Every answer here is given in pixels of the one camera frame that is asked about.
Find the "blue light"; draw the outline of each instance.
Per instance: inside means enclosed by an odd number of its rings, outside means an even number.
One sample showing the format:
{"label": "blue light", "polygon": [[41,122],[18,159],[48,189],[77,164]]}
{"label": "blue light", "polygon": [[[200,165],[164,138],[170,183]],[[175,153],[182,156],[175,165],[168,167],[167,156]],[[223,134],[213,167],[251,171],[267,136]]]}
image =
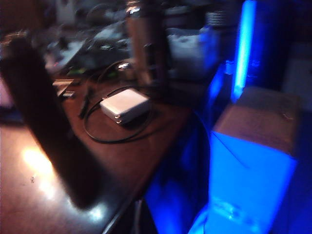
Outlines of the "blue light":
{"label": "blue light", "polygon": [[236,100],[241,96],[243,88],[246,84],[250,51],[253,41],[256,5],[257,2],[255,0],[246,0],[242,8],[236,74],[232,90],[233,102],[236,102]]}

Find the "laptop charger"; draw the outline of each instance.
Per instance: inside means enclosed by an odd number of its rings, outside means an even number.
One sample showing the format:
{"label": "laptop charger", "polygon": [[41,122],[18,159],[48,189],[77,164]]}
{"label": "laptop charger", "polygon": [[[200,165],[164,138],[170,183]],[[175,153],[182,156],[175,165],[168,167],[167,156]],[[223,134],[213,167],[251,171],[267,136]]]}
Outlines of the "laptop charger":
{"label": "laptop charger", "polygon": [[149,111],[149,98],[135,89],[126,89],[104,99],[100,107],[117,124],[125,124]]}

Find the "electronic device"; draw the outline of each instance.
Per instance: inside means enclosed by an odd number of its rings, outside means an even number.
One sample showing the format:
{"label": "electronic device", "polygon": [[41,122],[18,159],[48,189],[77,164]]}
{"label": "electronic device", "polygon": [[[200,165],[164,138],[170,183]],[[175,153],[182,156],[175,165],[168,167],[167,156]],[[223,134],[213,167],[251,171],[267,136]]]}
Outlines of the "electronic device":
{"label": "electronic device", "polygon": [[135,89],[126,89],[100,102],[102,111],[117,124],[130,122],[149,110],[149,98]]}

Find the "wooden desk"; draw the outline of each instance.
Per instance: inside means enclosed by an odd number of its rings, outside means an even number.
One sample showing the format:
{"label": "wooden desk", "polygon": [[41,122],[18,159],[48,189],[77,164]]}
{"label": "wooden desk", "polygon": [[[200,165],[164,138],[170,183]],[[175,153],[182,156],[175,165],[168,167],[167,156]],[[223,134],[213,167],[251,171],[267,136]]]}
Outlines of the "wooden desk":
{"label": "wooden desk", "polygon": [[[104,93],[115,87],[105,86]],[[106,172],[101,199],[88,209],[77,208],[53,163],[40,151],[27,127],[2,124],[2,234],[108,233],[127,207],[142,195],[191,113],[188,108],[156,104],[156,116],[140,135],[145,137],[123,144],[99,144],[87,136],[82,120],[77,117],[85,87],[82,85],[75,91],[77,97],[64,101],[63,107],[75,134]],[[100,111],[93,118],[98,134],[111,138],[113,132],[118,136],[128,133],[120,131]]]}

